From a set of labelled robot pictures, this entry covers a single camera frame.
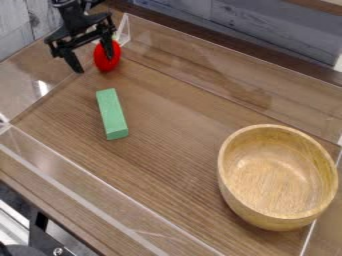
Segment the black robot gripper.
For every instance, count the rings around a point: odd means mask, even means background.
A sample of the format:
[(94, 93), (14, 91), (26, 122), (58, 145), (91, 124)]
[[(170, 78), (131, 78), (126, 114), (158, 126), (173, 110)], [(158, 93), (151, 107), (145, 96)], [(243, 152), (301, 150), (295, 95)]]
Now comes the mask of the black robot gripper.
[[(82, 0), (52, 0), (52, 6), (59, 10), (63, 25), (44, 39), (44, 43), (50, 46), (52, 56), (63, 56), (67, 64), (76, 73), (83, 73), (84, 70), (72, 50), (82, 46), (84, 42), (82, 34), (86, 32), (90, 25), (86, 20), (86, 10), (80, 1)], [(112, 34), (110, 32), (102, 34), (100, 44), (104, 49), (106, 57), (111, 60), (114, 58), (114, 47)]]

